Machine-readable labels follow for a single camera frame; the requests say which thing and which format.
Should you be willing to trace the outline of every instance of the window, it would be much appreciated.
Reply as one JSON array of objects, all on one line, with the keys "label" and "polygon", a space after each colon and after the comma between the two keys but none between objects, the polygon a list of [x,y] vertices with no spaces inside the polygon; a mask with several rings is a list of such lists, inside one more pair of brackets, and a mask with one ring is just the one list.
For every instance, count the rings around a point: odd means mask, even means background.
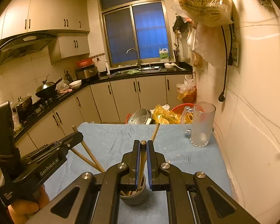
[{"label": "window", "polygon": [[160,61],[159,48],[168,48],[169,29],[163,0],[101,0],[111,66]]}]

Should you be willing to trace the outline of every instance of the black countertop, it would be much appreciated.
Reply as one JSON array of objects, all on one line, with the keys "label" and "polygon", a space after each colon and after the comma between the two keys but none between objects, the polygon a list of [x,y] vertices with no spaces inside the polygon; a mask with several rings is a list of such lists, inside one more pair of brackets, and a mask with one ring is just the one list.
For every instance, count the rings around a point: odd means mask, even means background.
[{"label": "black countertop", "polygon": [[[162,65],[164,67],[163,63],[160,64],[152,64],[152,66],[160,66]],[[27,132],[37,121],[39,121],[42,117],[44,117],[48,112],[50,112],[52,109],[54,109],[57,105],[62,103],[63,101],[67,100],[70,96],[74,95],[81,89],[87,87],[91,84],[96,84],[100,82],[106,82],[106,81],[115,81],[115,80],[121,80],[121,79],[128,79],[128,78],[137,78],[137,77],[147,77],[147,76],[159,76],[159,75],[174,75],[174,74],[192,74],[192,66],[190,66],[187,63],[180,62],[179,65],[181,68],[185,68],[186,70],[181,70],[179,68],[174,67],[173,69],[166,69],[163,68],[161,71],[158,72],[146,72],[146,73],[135,73],[133,75],[122,75],[122,76],[114,76],[109,77],[106,75],[106,72],[101,73],[99,77],[94,77],[91,81],[82,81],[82,85],[76,89],[73,89],[71,92],[64,94],[63,96],[60,96],[57,100],[53,101],[51,104],[46,106],[42,111],[40,111],[38,114],[34,115],[32,118],[30,118],[25,124],[22,125],[22,127],[17,130],[14,134],[15,141],[19,140],[24,133]],[[126,70],[126,69],[133,69],[136,68],[135,66],[132,68],[118,68],[112,70],[112,73],[120,70]]]}]

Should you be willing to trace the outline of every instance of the spoon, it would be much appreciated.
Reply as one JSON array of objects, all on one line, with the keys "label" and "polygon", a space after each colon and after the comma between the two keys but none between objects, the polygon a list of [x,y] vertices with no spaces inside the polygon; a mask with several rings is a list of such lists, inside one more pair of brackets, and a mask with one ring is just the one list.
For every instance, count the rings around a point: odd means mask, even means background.
[{"label": "spoon", "polygon": [[184,68],[181,68],[181,67],[179,67],[178,65],[176,65],[174,62],[171,63],[171,65],[172,65],[172,66],[176,66],[176,67],[178,67],[179,69],[185,70]]}]

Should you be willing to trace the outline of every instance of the green cloth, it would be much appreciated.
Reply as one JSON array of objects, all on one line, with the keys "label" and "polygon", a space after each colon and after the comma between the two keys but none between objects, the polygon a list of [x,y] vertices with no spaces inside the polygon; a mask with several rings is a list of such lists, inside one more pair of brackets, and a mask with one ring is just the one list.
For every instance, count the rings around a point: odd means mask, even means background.
[{"label": "green cloth", "polygon": [[137,71],[137,70],[130,70],[130,71],[128,72],[128,74],[129,74],[129,75],[133,75],[133,74],[138,73],[138,72],[140,72],[140,71]]}]

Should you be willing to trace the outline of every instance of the range hood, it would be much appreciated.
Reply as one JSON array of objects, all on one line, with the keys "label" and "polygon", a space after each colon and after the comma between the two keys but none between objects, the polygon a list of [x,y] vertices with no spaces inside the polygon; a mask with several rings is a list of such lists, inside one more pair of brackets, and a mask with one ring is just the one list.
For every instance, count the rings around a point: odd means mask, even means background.
[{"label": "range hood", "polygon": [[0,65],[28,54],[42,50],[57,35],[30,33],[16,36],[0,46]]}]

